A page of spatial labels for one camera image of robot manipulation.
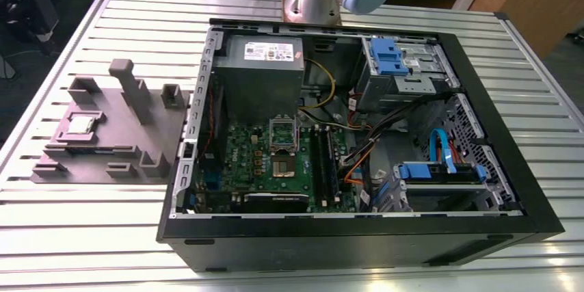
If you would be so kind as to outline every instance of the slotted aluminum table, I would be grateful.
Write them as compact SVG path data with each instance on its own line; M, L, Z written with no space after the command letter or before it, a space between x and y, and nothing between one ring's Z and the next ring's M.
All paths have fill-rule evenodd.
M544 243L506 249L462 267L196 274L155 241L166 186L28 180L75 77L115 86L108 63L130 58L150 88L179 83L192 90L210 18L279 21L280 8L280 0L95 0L0 152L0 287L582 291L584 121L514 26L490 13L383 7L367 16L346 12L343 22L459 36L567 230Z

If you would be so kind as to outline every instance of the cable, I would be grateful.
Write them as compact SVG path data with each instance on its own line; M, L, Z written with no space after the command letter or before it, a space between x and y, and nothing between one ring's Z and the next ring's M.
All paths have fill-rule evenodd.
M359 159L359 161L356 162L356 164L354 164L354 167L351 168L351 170L347 172L346 178L343 179L343 181L350 180L351 174L354 173L355 169L358 169L359 165L362 164L363 161L366 161L366 158L368 157L370 153L372 152L374 148L371 147L370 150L367 151L367 153L362 156L362 158Z
M316 96L316 101L320 103L320 95ZM327 110L327 105L323 105L319 108L323 110L323 112L328 116L328 120L335 122L335 117L332 116L331 112Z
M320 102L316 105L310 105L310 106L302 106L300 109L316 109L318 107L322 107L323 105L328 104L332 101L332 98L335 97L335 89L336 89L336 83L335 83L335 78L332 76L331 71L327 70L327 68L314 59L306 58L306 61L310 61L311 63L314 63L316 66L320 67L320 70L323 70L327 75L328 75L328 79L331 80L331 94L328 95L327 99Z
M362 130L362 129L351 128L351 127L348 127L348 126L343 126L342 124L339 124L339 123L336 123L336 122L326 122L326 121L320 120L316 116L314 116L311 113L308 113L308 111L307 111L306 109L300 109L300 111L302 111L302 112L307 115L307 117L308 117L312 121L315 121L316 123L320 123L320 124L328 124L328 125L331 125L331 126L336 126L336 127L340 127L340 128L343 128L343 129L347 129L347 130Z

